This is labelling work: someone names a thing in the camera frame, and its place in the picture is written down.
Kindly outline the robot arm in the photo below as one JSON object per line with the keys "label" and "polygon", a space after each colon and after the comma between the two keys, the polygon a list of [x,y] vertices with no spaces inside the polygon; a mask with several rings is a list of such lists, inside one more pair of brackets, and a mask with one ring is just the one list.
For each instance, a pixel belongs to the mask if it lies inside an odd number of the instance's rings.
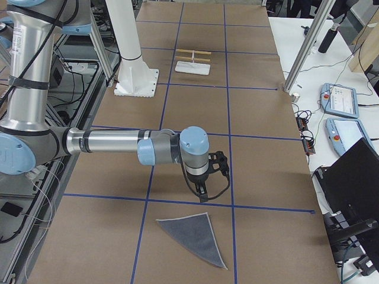
{"label": "robot arm", "polygon": [[9,1],[14,23],[9,87],[1,102],[1,172],[20,175],[63,156],[93,152],[135,152],[143,165],[181,165],[189,189],[201,202],[209,196],[205,182],[212,172],[212,154],[206,132],[188,127],[170,129],[93,130],[99,102],[84,96],[71,126],[48,125],[45,120],[54,35],[90,36],[102,71],[112,68],[89,1]]}

